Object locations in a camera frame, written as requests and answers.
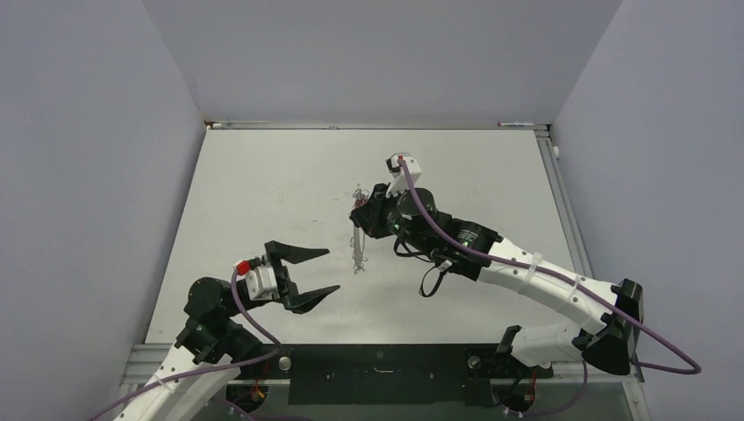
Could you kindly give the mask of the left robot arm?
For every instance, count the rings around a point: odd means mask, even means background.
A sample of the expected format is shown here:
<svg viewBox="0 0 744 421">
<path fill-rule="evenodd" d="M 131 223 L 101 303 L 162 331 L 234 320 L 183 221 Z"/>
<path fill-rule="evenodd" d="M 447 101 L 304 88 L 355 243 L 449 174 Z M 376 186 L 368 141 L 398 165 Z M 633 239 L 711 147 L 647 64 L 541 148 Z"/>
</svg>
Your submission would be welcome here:
<svg viewBox="0 0 744 421">
<path fill-rule="evenodd" d="M 332 285 L 301 293 L 288 266 L 329 253 L 326 248 L 291 246 L 275 240 L 264 254 L 240 260 L 230 280 L 202 277 L 192 283 L 186 321 L 163 361 L 139 389 L 119 398 L 119 420 L 191 420 L 227 383 L 249 377 L 279 356 L 281 341 L 250 310 L 278 303 L 294 314 L 313 310 L 338 290 Z"/>
</svg>

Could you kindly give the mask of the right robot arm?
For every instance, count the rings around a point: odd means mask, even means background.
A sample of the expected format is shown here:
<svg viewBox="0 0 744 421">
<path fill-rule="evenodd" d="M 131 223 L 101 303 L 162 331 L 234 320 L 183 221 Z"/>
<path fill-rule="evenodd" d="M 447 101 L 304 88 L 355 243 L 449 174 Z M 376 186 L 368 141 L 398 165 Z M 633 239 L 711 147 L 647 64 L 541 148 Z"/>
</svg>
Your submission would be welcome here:
<svg viewBox="0 0 744 421">
<path fill-rule="evenodd" d="M 627 319 L 643 318 L 639 283 L 603 282 L 556 266 L 486 226 L 438 210 L 433 194 L 419 188 L 419 199 L 437 225 L 432 228 L 409 193 L 387 197 L 386 190 L 377 184 L 350 213 L 367 236 L 393 236 L 405 256 L 425 257 L 445 274 L 509 289 L 565 318 L 542 327 L 508 328 L 495 353 L 503 373 L 580 360 L 611 375 L 630 373 L 640 330 Z"/>
</svg>

